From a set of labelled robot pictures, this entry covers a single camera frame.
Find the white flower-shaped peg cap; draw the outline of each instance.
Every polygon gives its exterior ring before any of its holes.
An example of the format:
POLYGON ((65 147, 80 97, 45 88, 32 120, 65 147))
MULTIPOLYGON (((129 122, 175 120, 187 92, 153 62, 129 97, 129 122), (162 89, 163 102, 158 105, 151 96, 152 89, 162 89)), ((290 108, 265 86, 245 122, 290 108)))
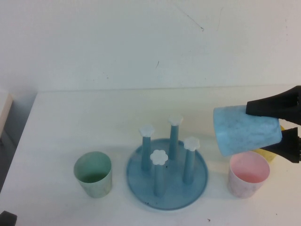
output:
POLYGON ((172 126, 179 126, 183 121, 183 116, 180 114, 172 114, 168 121, 172 126))
POLYGON ((143 137, 151 137, 152 134, 155 132, 155 129, 152 125, 145 125, 139 129, 139 132, 143 137))
POLYGON ((164 150, 155 150, 150 155, 150 159, 152 160, 152 164, 163 166, 168 160, 168 155, 165 153, 164 150))
POLYGON ((184 140, 184 148, 194 152, 200 147, 199 139, 195 137, 189 137, 184 140))

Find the blue cup drying rack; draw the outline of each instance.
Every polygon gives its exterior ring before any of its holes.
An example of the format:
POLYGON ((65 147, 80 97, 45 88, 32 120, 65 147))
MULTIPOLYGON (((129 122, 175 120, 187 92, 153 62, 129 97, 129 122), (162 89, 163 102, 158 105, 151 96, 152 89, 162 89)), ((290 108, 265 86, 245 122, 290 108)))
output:
POLYGON ((128 161, 127 182, 130 189, 141 202, 155 209, 186 207, 204 192, 207 185, 208 169, 203 157, 178 140, 180 123, 172 123, 169 139, 151 140, 152 126, 148 126, 147 133, 140 131, 143 144, 128 161), (164 165, 152 163, 150 155, 154 150, 167 153, 168 160, 164 165))

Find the white wall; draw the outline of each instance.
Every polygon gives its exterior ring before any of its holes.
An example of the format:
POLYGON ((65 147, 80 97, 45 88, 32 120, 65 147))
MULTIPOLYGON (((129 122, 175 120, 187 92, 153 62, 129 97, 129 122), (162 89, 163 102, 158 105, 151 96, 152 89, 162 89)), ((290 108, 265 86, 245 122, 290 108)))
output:
POLYGON ((296 0, 3 0, 0 89, 26 115, 24 91, 300 84, 300 21, 296 0))

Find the cup rim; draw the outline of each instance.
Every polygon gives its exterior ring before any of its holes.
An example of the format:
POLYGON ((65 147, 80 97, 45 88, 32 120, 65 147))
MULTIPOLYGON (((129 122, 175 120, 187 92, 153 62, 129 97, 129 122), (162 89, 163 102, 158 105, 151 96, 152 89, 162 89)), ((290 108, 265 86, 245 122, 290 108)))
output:
POLYGON ((75 162, 75 164, 74 164, 74 166, 73 166, 73 174, 74 174, 75 178, 76 178, 78 181, 80 181, 81 183, 84 183, 84 184, 94 184, 94 183, 98 183, 98 182, 100 182, 100 181, 103 181, 105 178, 107 178, 107 177, 109 176, 109 174, 111 173, 111 171, 112 171, 112 161, 111 161, 110 157, 109 157, 106 153, 103 153, 103 152, 100 152, 100 151, 87 152, 87 153, 81 155, 81 156, 76 160, 76 162, 75 162), (84 157, 85 155, 88 155, 88 154, 92 154, 92 153, 101 153, 101 154, 104 154, 106 157, 108 157, 108 159, 109 159, 109 161, 110 161, 110 170, 109 170, 109 172, 107 173, 107 175, 106 175, 105 177, 103 177, 102 179, 100 179, 100 180, 98 180, 98 181, 95 181, 95 182, 92 182, 92 183, 87 183, 87 182, 84 182, 84 181, 80 180, 80 179, 76 176, 76 174, 75 174, 75 166, 76 166, 76 164, 78 163, 78 161, 79 161, 82 157, 84 157))
POLYGON ((237 179, 239 179, 240 181, 243 181, 244 183, 248 183, 248 184, 252 184, 252 185, 260 184, 260 183, 263 183, 264 181, 266 181, 266 180, 269 178, 269 174, 270 174, 270 166, 269 166, 269 162, 268 162, 262 155, 260 155, 260 154, 258 154, 258 153, 256 153, 256 152, 253 152, 253 151, 247 151, 247 152, 242 152, 242 153, 237 153, 237 154, 243 154, 243 153, 252 153, 252 154, 258 155, 258 156, 260 156, 261 158, 264 159, 265 163, 268 165, 268 168, 269 168, 269 173, 268 173, 267 178, 265 178, 263 181, 257 182, 257 183, 247 182, 247 181, 245 181, 245 180, 239 178, 239 177, 233 172, 233 170, 232 170, 232 168, 231 168, 231 160, 233 159, 234 155, 231 156, 230 162, 229 162, 229 169, 231 170, 232 174, 233 174, 237 179))

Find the white table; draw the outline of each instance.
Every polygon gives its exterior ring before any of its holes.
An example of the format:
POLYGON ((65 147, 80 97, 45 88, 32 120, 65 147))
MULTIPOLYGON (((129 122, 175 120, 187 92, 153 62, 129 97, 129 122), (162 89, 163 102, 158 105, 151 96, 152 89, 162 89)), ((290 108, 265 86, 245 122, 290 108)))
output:
POLYGON ((301 165, 277 156, 258 193, 237 199, 226 188, 229 158, 217 148, 212 123, 214 107, 243 105, 289 88, 39 93, 0 194, 0 212, 18 215, 17 226, 300 225, 301 165), (138 128, 151 123, 153 138, 168 137, 171 113, 184 116, 180 139, 200 138, 209 181, 192 205, 159 211, 130 192, 125 168, 142 142, 138 128), (112 161, 113 188, 101 199, 89 198, 73 175, 75 161, 94 150, 107 153, 112 161))
POLYGON ((0 91, 0 135, 3 131, 4 124, 13 103, 13 98, 7 92, 0 91))

